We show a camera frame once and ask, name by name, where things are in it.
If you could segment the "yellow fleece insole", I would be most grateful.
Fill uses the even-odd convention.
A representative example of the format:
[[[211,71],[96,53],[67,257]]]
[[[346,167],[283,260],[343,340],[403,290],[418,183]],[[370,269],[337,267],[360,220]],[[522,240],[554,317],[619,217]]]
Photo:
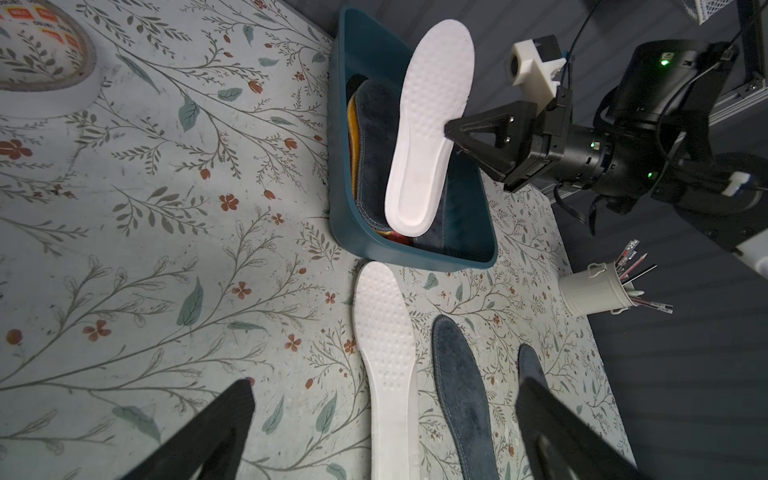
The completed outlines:
[[[354,92],[347,103],[348,143],[350,154],[351,191],[357,199],[358,172],[360,160],[360,128]]]

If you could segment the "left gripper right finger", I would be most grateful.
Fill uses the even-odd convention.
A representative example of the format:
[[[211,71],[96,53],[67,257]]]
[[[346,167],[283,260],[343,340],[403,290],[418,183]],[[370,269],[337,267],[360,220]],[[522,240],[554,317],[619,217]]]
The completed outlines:
[[[516,413],[535,479],[645,477],[535,379],[520,386]]]

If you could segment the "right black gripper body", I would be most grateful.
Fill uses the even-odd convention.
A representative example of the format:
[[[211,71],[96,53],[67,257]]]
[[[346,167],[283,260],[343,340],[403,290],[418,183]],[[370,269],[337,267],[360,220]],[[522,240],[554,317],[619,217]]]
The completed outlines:
[[[589,127],[572,122],[571,93],[558,88],[537,116],[516,117],[524,135],[505,138],[505,189],[544,178],[591,190],[627,213],[663,183],[714,187],[724,176],[710,146],[709,116],[737,56],[729,42],[644,43]]]

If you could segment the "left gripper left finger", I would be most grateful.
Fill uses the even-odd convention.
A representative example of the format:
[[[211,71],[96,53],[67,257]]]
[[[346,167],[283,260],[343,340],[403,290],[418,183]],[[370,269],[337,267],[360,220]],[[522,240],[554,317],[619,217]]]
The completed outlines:
[[[255,400],[238,380],[138,464],[126,479],[233,479],[248,437]]]

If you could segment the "white insole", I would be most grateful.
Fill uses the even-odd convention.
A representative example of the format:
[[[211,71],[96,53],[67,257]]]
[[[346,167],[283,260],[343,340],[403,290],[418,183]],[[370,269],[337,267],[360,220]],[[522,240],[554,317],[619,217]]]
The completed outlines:
[[[474,68],[471,34],[454,19],[428,30],[410,59],[384,207],[400,235],[421,236],[434,222],[453,149],[444,128],[463,115]]]
[[[416,340],[392,270],[368,262],[354,291],[353,329],[371,397],[371,477],[419,477]]]

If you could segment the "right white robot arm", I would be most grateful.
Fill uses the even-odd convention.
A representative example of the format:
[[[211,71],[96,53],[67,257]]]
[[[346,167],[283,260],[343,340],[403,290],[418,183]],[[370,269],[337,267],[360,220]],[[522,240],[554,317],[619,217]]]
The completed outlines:
[[[710,114],[736,46],[691,40],[637,47],[591,126],[572,121],[572,93],[557,75],[548,36],[514,46],[508,69],[520,100],[449,121],[446,137],[514,192],[536,179],[592,191],[619,214],[649,196],[759,274],[767,271],[767,162],[717,155]]]

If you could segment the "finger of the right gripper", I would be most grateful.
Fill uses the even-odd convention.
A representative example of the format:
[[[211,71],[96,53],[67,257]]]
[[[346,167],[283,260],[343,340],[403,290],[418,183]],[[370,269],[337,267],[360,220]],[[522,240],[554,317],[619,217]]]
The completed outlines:
[[[445,136],[459,147],[520,146],[531,136],[537,105],[515,101],[481,113],[450,120]]]
[[[469,140],[461,149],[494,181],[525,183],[529,170],[540,155],[540,141],[510,141],[494,146],[479,140]]]

